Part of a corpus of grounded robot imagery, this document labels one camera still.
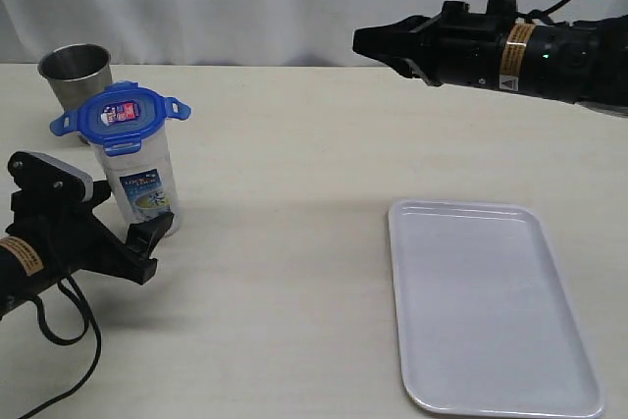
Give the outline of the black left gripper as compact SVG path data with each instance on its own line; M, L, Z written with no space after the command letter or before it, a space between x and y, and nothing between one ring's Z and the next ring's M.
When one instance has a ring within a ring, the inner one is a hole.
M172 212L131 224L120 240L93 214L111 197L106 180L93 183L92 194L44 214L21 212L4 237L4 290L44 291L84 270L145 284L156 273L151 254L171 229Z

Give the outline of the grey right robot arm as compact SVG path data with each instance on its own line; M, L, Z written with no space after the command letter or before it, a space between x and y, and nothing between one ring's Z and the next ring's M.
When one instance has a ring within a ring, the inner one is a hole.
M482 88L627 115L624 17L540 26L447 1L432 18L357 29L352 49L429 86Z

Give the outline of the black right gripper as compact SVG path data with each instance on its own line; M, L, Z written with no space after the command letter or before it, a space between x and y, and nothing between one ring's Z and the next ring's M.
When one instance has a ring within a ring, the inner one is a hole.
M517 91L519 78L500 71L506 39L516 20L517 12L508 8L472 13L464 2L447 1L431 18L413 15L393 24L357 29L352 51L428 86ZM415 46L416 62L410 59Z

